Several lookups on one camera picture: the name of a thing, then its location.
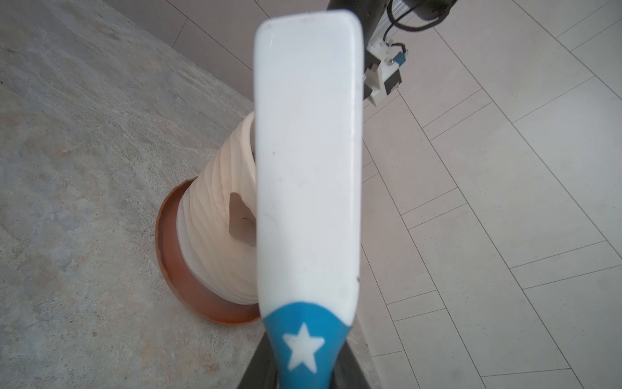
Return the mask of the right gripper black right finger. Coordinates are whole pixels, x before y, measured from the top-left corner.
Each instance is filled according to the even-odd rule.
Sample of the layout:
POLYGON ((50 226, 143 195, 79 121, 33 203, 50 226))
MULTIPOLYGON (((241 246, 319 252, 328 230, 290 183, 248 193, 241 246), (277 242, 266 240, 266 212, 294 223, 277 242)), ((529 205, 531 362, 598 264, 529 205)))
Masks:
POLYGON ((345 342, 332 373, 332 389, 370 389, 351 346, 345 342))

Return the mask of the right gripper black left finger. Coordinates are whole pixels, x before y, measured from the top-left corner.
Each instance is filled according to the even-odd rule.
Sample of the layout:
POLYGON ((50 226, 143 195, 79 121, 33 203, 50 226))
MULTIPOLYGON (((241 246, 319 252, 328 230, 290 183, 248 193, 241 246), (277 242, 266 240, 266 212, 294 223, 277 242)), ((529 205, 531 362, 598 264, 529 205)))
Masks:
POLYGON ((244 372, 238 389, 276 389, 277 364, 268 335, 264 335, 244 372))

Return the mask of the white ceramic pot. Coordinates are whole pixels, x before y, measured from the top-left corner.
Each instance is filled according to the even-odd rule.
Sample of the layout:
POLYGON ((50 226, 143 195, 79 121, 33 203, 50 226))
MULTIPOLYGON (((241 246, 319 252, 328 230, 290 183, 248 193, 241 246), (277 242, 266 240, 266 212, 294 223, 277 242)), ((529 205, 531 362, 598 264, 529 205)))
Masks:
POLYGON ((243 306, 258 302, 254 113, 249 113, 192 181, 178 206, 177 231, 191 274, 243 306))

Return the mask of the white blue scrub brush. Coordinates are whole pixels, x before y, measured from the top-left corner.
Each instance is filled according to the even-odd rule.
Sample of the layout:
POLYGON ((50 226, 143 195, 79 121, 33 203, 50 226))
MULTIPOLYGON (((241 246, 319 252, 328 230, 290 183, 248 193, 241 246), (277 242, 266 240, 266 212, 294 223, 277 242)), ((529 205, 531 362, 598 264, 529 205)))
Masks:
POLYGON ((254 40, 259 309, 280 387, 327 388, 360 291, 363 32, 347 10, 254 40))

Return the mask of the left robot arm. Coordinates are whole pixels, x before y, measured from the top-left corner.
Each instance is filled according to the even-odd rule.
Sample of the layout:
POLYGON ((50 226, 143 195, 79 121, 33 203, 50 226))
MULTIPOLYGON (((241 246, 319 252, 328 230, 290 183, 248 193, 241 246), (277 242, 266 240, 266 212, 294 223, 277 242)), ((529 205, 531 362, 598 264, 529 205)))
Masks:
POLYGON ((365 50, 371 37, 378 26, 380 19, 386 15, 389 27, 385 30, 382 40, 386 42, 391 29, 396 28, 405 32, 423 32, 432 29, 442 23, 450 14, 451 9, 457 3, 456 0, 427 0, 427 1, 403 1, 407 10, 396 16, 393 1, 364 1, 364 0, 332 0, 327 5, 327 11, 346 10, 350 11, 359 19, 362 42, 359 49, 365 50), (402 20, 409 14, 416 14, 428 23, 423 26, 411 26, 404 24, 402 20))

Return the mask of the terracotta saucer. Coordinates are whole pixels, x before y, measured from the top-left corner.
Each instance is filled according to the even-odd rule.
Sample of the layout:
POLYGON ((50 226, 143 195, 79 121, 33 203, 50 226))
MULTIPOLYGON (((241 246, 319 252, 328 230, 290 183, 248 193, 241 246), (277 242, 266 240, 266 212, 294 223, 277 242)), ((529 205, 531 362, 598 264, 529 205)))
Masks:
POLYGON ((197 316, 217 324, 236 326, 260 319, 259 306, 227 301, 203 286, 183 259, 178 241, 177 216, 182 196, 192 180, 186 180, 161 204, 155 227, 155 250, 161 273, 177 299, 197 316))

